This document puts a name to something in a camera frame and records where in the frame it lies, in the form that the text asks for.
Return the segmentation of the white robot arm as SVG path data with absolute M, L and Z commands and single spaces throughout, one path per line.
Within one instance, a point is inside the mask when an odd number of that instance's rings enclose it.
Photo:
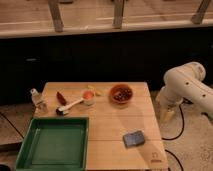
M 213 88 L 203 83 L 205 76 L 206 70 L 199 62 L 189 62 L 165 72 L 164 86 L 156 97 L 162 122 L 169 121 L 174 107 L 187 99 L 198 105 L 213 123 Z

